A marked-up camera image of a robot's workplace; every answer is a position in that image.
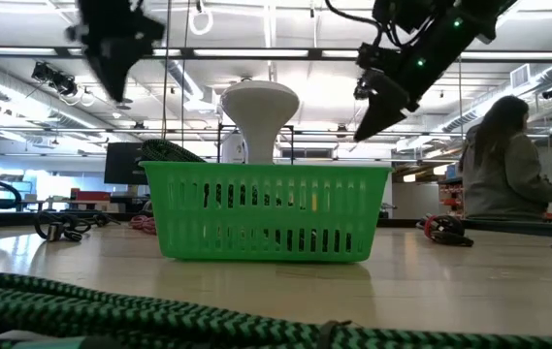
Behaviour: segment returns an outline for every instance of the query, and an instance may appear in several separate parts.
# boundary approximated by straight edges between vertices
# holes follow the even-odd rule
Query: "ceiling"
[[[64,29],[77,21],[73,0],[0,0],[0,46],[67,47]],[[359,16],[370,16],[371,0],[339,0],[334,5]],[[335,16],[326,11],[322,1],[315,0],[205,0],[204,6],[213,16],[212,29],[196,35],[187,29],[188,1],[172,1],[169,16],[171,47],[192,48],[352,48],[373,40],[374,29]],[[190,2],[193,14],[195,2]],[[314,4],[317,16],[310,17]],[[146,0],[146,14],[166,21],[168,2]],[[476,41],[472,49],[552,50],[552,0],[522,0],[515,11],[501,20],[498,39],[489,46]],[[197,16],[198,29],[206,24],[205,16]],[[76,103],[70,107],[100,120],[101,125],[130,128],[136,121],[161,128],[166,100],[166,118],[172,125],[187,128],[214,128],[221,115],[188,111],[181,107],[178,85],[167,77],[163,60],[143,60],[130,72],[126,97],[133,100],[130,110],[119,110],[101,90],[87,65],[77,59],[46,59],[55,69],[76,77],[76,81],[93,92],[91,106]],[[0,57],[0,72],[17,78],[32,89],[40,88],[50,98],[53,90],[39,86],[31,78],[36,63],[30,58]],[[202,87],[221,93],[231,82],[243,78],[269,79],[270,66],[275,81],[294,90],[301,107],[289,124],[299,129],[335,130],[337,124],[352,129],[360,121],[366,102],[355,101],[353,88],[360,70],[353,62],[338,61],[258,61],[258,60],[188,60],[181,62],[187,74]],[[472,103],[509,79],[509,73],[521,64],[464,63],[453,64],[442,79],[429,90],[420,109],[408,119],[393,126],[397,132],[434,131],[448,121],[450,114]],[[148,135],[138,136],[143,139]],[[199,137],[188,137],[198,140]],[[315,142],[335,141],[335,137],[308,138]],[[399,138],[377,138],[377,142],[395,143]]]

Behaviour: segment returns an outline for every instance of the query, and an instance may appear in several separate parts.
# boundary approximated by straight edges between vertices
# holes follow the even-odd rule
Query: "green braided cable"
[[[200,156],[166,140],[147,140],[142,144],[143,155],[152,161],[205,162]]]
[[[0,273],[0,332],[55,337],[102,335],[128,348],[315,348],[321,326],[253,316],[184,301],[88,290]],[[0,348],[12,342],[0,341]],[[330,348],[549,348],[552,337],[429,333],[337,326]]]

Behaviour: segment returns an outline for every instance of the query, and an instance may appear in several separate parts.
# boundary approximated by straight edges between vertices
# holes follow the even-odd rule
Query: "white funnel-shaped object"
[[[224,112],[241,129],[248,164],[272,164],[279,130],[299,108],[290,88],[270,81],[244,81],[221,95]]]

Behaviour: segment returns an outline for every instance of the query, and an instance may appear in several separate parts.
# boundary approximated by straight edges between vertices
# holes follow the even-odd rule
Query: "computer monitor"
[[[144,169],[138,166],[141,143],[110,143],[105,161],[106,184],[148,185]]]

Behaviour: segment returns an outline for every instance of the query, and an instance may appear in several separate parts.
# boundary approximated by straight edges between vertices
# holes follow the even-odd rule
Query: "gray sweater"
[[[462,159],[467,217],[542,220],[552,203],[552,184],[540,176],[535,145],[519,133],[510,140],[503,164],[486,158],[476,168],[475,129],[468,132]]]

